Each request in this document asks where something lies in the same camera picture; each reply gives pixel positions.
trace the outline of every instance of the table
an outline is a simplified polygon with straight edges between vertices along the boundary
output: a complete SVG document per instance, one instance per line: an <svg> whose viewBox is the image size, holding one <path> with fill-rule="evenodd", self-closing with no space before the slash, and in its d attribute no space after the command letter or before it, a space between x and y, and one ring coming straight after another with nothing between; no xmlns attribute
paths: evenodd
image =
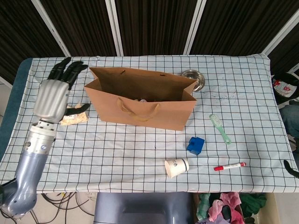
<svg viewBox="0 0 299 224"><path fill-rule="evenodd" d="M34 58L9 145L0 164L2 183L13 179L32 122L39 84L63 58ZM283 160L296 165L271 87L265 55L73 57L90 67L130 67L179 74L199 70L206 86L194 92L196 106L184 131L145 128L100 120L93 105L89 120L57 125L57 135L38 184L38 192L298 192L299 180ZM86 69L73 86L69 105L89 103ZM209 115L223 122L232 144L225 145ZM191 137L206 140L201 154L186 151ZM165 159L187 158L190 170L170 179ZM215 166L246 162L242 168L214 171Z"/></svg>

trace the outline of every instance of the stainless steel bowl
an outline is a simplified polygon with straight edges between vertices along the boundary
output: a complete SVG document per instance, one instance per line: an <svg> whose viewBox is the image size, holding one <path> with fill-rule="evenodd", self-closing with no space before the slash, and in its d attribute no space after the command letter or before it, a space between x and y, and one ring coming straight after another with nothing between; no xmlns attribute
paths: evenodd
<svg viewBox="0 0 299 224"><path fill-rule="evenodd" d="M194 92L200 91L205 86L205 82L206 82L205 78L199 71L189 69L189 70L183 71L180 74L180 76L184 76L187 78L192 78L192 79L197 80L197 83L193 89Z"/></svg>

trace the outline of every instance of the paper cup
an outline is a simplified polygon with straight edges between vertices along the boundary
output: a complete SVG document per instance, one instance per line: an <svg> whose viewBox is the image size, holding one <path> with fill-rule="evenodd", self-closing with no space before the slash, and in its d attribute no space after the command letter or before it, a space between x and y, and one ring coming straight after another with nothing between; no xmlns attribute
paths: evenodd
<svg viewBox="0 0 299 224"><path fill-rule="evenodd" d="M177 176L189 170L189 164L186 159L175 159L165 161L166 173L170 178Z"/></svg>

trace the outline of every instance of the paper bag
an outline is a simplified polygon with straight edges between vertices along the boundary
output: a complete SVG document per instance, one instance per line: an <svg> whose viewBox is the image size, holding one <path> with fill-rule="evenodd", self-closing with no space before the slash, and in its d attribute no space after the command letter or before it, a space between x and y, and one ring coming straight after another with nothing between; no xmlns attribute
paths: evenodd
<svg viewBox="0 0 299 224"><path fill-rule="evenodd" d="M196 80L130 68L89 68L85 86L102 121L182 131L196 99Z"/></svg>

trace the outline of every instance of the prosthetic hand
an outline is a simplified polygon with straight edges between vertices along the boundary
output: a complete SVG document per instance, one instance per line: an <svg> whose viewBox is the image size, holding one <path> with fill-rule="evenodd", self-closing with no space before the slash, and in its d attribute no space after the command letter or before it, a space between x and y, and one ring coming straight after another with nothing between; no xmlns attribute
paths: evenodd
<svg viewBox="0 0 299 224"><path fill-rule="evenodd" d="M78 74L87 68L83 62L73 62L68 57L54 66L47 80L42 81L34 107L34 114L40 117L32 124L15 173L15 180L2 186L2 209L12 217L21 217L36 203L36 188L42 176L56 130L54 123L64 115L82 113L89 104L81 108L67 109L69 92Z"/></svg>

